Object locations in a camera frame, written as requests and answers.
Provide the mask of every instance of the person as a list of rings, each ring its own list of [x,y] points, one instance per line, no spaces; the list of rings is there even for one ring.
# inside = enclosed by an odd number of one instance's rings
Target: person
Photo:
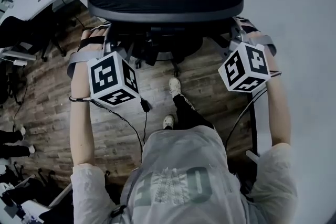
[[[105,34],[104,30],[85,31],[82,39]],[[250,34],[261,35],[257,30]],[[82,48],[95,49],[101,45]],[[278,70],[267,46],[265,54],[270,70]],[[280,77],[266,83],[272,148],[260,157],[257,179],[247,197],[228,170],[225,148],[213,125],[182,95],[176,78],[169,86],[177,107],[178,130],[169,115],[163,130],[151,134],[143,162],[126,182],[120,198],[123,206],[117,209],[105,190],[102,170],[95,166],[89,103],[71,104],[75,223],[289,223],[297,190],[289,157],[290,115]],[[90,96],[85,62],[75,67],[71,95]]]
[[[24,127],[21,130],[15,132],[5,132],[0,130],[0,158],[9,159],[11,157],[29,157],[35,153],[34,146],[9,146],[4,145],[6,143],[16,143],[22,141],[25,138],[26,129]]]

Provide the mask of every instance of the wooden floor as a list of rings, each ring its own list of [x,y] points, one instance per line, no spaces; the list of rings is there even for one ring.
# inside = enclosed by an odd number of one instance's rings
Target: wooden floor
[[[85,7],[80,7],[78,18],[86,26],[98,25]],[[69,56],[77,49],[81,28],[68,29],[69,34],[60,40],[67,51],[61,57],[53,48],[46,63],[38,59],[25,68],[28,88],[25,102],[16,116],[16,124],[27,128],[26,140],[34,144],[36,153],[31,157],[16,158],[24,165],[27,175],[42,168],[46,173],[56,172],[60,185],[70,182],[72,160],[69,144],[70,121],[70,79],[66,75]],[[222,140],[228,136],[239,113],[247,104],[245,94],[228,92],[217,69],[222,59],[212,44],[205,39],[202,48],[179,64],[182,91],[205,119],[211,121]],[[146,133],[149,136],[162,126],[167,114],[175,114],[175,106],[169,94],[168,81],[173,76],[170,62],[157,62],[154,67],[143,64],[138,70],[140,91],[153,109],[148,113]],[[19,92],[22,98],[24,88]],[[13,116],[18,106],[8,99],[1,111],[0,129],[10,131]],[[140,104],[129,102],[115,109],[144,136],[145,113]],[[111,172],[111,180],[123,184],[135,167],[139,165],[139,142],[134,130],[116,116],[95,106],[91,107],[92,127],[96,146],[96,163],[103,170]],[[228,157],[244,155],[252,148],[249,114],[243,117],[228,146]]]

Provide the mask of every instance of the white sneaker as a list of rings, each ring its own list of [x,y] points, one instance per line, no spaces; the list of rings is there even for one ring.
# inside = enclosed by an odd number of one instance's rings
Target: white sneaker
[[[193,110],[196,110],[193,106],[193,104],[190,103],[190,101],[181,93],[181,83],[177,78],[171,78],[169,80],[169,88],[170,88],[170,94],[174,98],[177,95],[181,95],[184,97],[184,100],[191,106]]]
[[[20,129],[20,132],[21,132],[21,135],[22,135],[22,140],[24,140],[25,139],[25,134],[26,134],[26,128],[24,128],[23,126],[21,127],[21,129]]]
[[[173,115],[168,115],[164,118],[162,128],[165,129],[167,126],[170,126],[172,129],[174,129],[174,117]]]
[[[35,153],[34,146],[30,146],[28,149],[29,149],[30,154],[34,154]]]

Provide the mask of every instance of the forearm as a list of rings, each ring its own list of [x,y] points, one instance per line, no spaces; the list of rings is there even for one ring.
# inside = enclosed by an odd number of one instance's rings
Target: forearm
[[[90,96],[86,63],[78,63],[73,74],[71,95],[73,98]],[[71,103],[70,147],[74,165],[95,162],[94,140],[88,102]]]
[[[265,53],[270,70],[279,70],[268,48],[266,48]],[[269,128],[272,137],[272,146],[279,143],[290,144],[290,114],[287,97],[280,76],[270,79],[266,83],[266,87],[268,93]]]

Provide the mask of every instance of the gray strap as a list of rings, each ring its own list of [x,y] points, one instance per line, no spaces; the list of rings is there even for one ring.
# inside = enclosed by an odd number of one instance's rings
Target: gray strap
[[[77,62],[86,62],[93,58],[100,59],[103,56],[103,50],[79,51],[70,56],[67,74],[70,78],[74,75]]]
[[[257,44],[268,46],[273,56],[277,54],[277,48],[274,46],[274,42],[270,36],[265,35],[261,37],[250,38],[249,43],[253,46],[256,46]]]

